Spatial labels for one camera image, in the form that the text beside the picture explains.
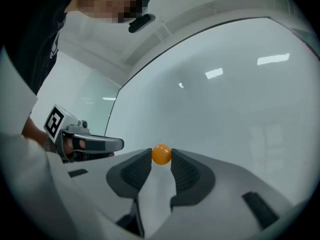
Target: ceiling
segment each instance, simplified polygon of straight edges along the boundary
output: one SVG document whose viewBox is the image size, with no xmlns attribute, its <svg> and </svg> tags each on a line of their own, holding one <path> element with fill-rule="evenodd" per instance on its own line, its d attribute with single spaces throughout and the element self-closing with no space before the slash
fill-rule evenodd
<svg viewBox="0 0 320 240">
<path fill-rule="evenodd" d="M 123 85 L 139 59 L 176 31 L 206 17 L 252 8 L 291 11 L 288 0 L 151 0 L 148 13 L 156 20 L 134 34 L 128 24 L 104 23 L 71 12 L 60 33 L 59 49 Z"/>
</svg>

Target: white wall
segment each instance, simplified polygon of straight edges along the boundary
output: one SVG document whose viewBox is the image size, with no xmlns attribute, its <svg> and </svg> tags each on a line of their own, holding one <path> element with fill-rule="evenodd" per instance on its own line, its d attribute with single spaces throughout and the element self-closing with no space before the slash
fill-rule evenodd
<svg viewBox="0 0 320 240">
<path fill-rule="evenodd" d="M 284 54 L 286 61 L 257 63 Z M 223 74 L 206 77 L 220 68 Z M 237 164 L 298 204 L 311 195 L 320 169 L 319 70 L 308 47 L 270 19 L 221 25 L 129 81 L 106 135 L 124 140 L 117 154 L 167 144 Z"/>
<path fill-rule="evenodd" d="M 119 86 L 79 61 L 59 51 L 52 71 L 38 92 L 31 119 L 39 129 L 57 104 L 80 120 L 88 121 L 91 133 L 104 135 L 113 101 Z"/>
<path fill-rule="evenodd" d="M 250 18 L 250 17 L 263 17 L 268 16 L 276 21 L 284 24 L 289 28 L 295 28 L 298 30 L 313 32 L 313 29 L 308 25 L 307 22 L 302 22 L 301 20 L 293 17 L 292 15 L 281 13 L 279 11 L 270 9 L 242 9 L 230 12 L 221 13 L 215 16 L 207 17 L 198 20 L 186 27 L 183 27 L 179 31 L 175 32 L 172 36 L 166 38 L 165 42 L 162 42 L 146 53 L 133 67 L 130 71 L 129 78 L 131 78 L 135 73 L 137 73 L 142 67 L 144 67 L 153 58 L 172 47 L 181 40 L 190 37 L 191 35 L 204 30 L 208 27 L 224 23 L 231 20 Z"/>
</svg>

